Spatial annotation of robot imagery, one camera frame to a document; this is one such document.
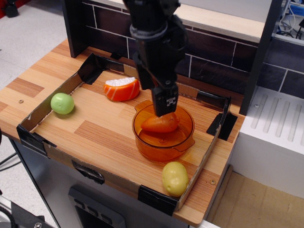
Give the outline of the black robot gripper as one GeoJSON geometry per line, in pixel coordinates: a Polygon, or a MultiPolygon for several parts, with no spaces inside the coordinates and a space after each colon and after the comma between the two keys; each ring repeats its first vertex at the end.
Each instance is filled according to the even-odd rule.
{"type": "Polygon", "coordinates": [[[152,90],[157,117],[176,111],[179,97],[175,68],[184,58],[188,43],[186,29],[180,23],[166,23],[158,31],[138,30],[130,26],[136,40],[133,55],[143,90],[152,90]]]}

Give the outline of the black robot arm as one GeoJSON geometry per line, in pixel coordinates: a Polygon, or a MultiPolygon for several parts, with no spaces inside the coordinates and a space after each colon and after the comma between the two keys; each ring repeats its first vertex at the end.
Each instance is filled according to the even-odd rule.
{"type": "Polygon", "coordinates": [[[177,0],[126,0],[130,33],[136,41],[133,55],[143,90],[150,89],[155,114],[175,112],[179,96],[175,68],[185,57],[188,35],[175,15],[177,0]]]}

